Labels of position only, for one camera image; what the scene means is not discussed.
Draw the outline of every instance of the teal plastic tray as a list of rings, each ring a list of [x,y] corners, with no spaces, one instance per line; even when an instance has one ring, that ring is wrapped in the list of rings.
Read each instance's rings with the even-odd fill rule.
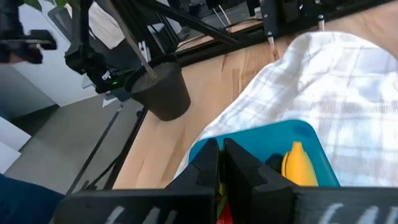
[[[340,186],[317,134],[311,125],[304,121],[288,120],[212,138],[217,139],[220,147],[223,147],[224,138],[231,138],[263,163],[275,153],[284,156],[286,152],[292,149],[294,141],[300,141],[315,169],[319,186]],[[189,162],[205,145],[206,141],[207,139],[202,139],[192,147]]]

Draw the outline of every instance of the black metal frame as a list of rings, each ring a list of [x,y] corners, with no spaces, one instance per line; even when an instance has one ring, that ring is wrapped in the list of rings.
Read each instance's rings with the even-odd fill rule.
[[[176,52],[176,56],[180,64],[184,67],[187,65],[191,65],[193,63],[200,62],[202,60],[207,60],[209,58],[213,58],[219,55],[227,54],[229,52],[239,50],[245,47],[249,47],[251,45],[259,44],[267,40],[267,32],[264,30],[263,23],[254,25],[252,27],[248,27],[243,29],[239,32],[235,32],[233,34],[229,34],[225,31],[220,31],[214,29],[213,27],[209,27],[209,25],[205,24],[202,21],[193,19],[192,16],[187,14],[178,12],[172,8],[164,6],[161,3],[156,1],[148,1],[148,0],[111,0],[113,4],[119,4],[125,6],[132,7],[134,5],[133,1],[136,3],[148,7],[154,10],[156,13],[159,13],[163,16],[167,16],[171,19],[178,21],[179,23],[189,26],[192,29],[198,30],[205,35],[212,36],[214,39],[203,44],[191,47],[189,49],[182,50],[180,52]],[[334,19],[338,19],[350,14],[354,14],[359,11],[363,11],[372,7],[376,7],[381,4],[385,4],[388,2],[392,2],[394,0],[362,0],[359,3],[354,4],[352,6],[346,6],[338,11],[323,11],[323,9],[315,9],[310,8],[306,10],[306,13],[309,13],[313,10],[311,15],[306,15],[304,18],[300,19],[299,21],[291,22],[288,24],[280,24],[277,21],[271,21],[270,23],[277,23],[277,30],[273,30],[272,36],[273,38],[282,37],[284,35],[291,35],[298,32],[301,32],[305,29],[309,29],[314,27],[318,24],[318,15],[322,13],[326,21],[332,21]],[[126,10],[129,7],[120,8],[115,7],[116,10],[120,13],[123,21],[126,23],[127,28],[133,30],[133,24],[139,21],[132,21],[133,18],[129,17],[129,11]],[[126,141],[126,144],[123,148],[122,155],[113,169],[107,183],[105,189],[112,189],[113,184],[124,164],[126,156],[135,140],[135,137],[141,127],[143,120],[145,119],[147,109],[144,109],[143,113],[139,117],[136,125],[134,126],[132,133],[130,134],[129,139]]]

